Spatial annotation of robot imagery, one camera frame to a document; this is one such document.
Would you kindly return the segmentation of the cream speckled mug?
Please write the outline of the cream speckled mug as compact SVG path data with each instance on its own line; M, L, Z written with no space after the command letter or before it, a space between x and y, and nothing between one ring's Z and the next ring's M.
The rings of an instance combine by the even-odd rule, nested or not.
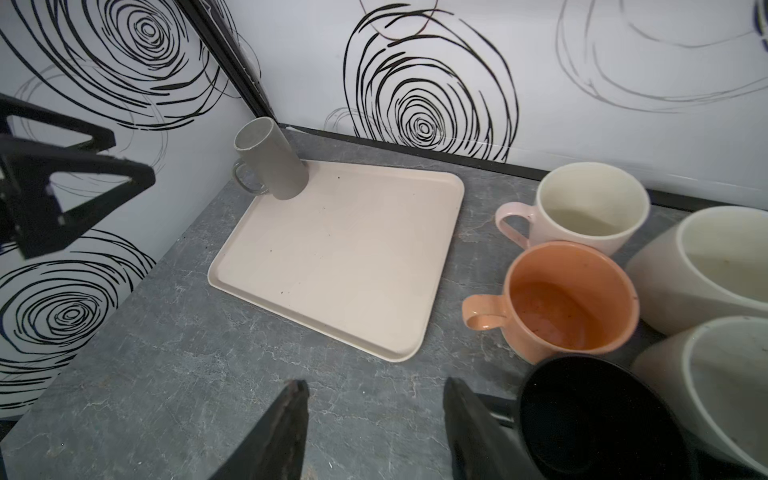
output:
M731 316L643 351L631 371L713 454L767 473L767 320Z

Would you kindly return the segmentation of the pink mug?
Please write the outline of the pink mug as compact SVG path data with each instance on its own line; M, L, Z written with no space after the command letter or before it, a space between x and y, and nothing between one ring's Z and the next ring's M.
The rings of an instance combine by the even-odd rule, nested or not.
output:
M535 202L509 202L495 212L498 230L527 250L568 241L615 254L645 223L649 194L631 174L597 162L577 162L549 172Z

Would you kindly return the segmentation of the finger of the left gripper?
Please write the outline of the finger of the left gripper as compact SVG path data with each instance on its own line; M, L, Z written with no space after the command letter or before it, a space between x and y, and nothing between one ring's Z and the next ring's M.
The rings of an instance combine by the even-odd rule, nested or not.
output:
M67 192L69 176L105 177L96 193ZM155 184L152 167L101 155L90 142L57 146L1 137L1 251L25 259L64 250Z
M1 95L1 134L88 152L116 146L109 128L5 94Z

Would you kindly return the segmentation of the cream and orange mug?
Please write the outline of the cream and orange mug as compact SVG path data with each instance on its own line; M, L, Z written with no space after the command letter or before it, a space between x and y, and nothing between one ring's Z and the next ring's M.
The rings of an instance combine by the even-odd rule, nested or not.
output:
M472 295L462 319L473 330L500 329L518 357L535 365L558 354L602 355L634 334L638 295L605 254L576 243L532 247L510 265L499 295Z

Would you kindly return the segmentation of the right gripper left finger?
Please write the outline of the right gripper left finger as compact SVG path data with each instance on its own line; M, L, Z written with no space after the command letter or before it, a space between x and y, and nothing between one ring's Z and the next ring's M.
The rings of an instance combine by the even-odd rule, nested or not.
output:
M291 380L211 479L300 479L309 387Z

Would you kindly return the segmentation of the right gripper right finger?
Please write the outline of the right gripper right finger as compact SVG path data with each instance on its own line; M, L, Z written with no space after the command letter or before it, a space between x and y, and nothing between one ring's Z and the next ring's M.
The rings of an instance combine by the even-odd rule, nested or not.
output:
M510 439L466 382L446 380L443 409L455 479L540 477L522 445Z

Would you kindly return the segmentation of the tall dark grey mug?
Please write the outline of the tall dark grey mug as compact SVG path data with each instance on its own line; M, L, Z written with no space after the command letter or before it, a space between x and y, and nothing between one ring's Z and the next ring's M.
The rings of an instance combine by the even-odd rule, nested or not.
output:
M239 155L232 167L232 178L252 195L271 194L278 200L299 195L309 182L309 171L293 151L278 124L271 117L259 117L245 124L235 135L234 149ZM261 187L248 187L238 176L249 167Z

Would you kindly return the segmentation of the large white mug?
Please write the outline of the large white mug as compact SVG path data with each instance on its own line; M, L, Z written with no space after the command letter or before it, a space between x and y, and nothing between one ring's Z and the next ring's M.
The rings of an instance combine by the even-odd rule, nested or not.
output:
M721 206L695 212L626 265L640 318L670 336L729 316L767 316L767 212Z

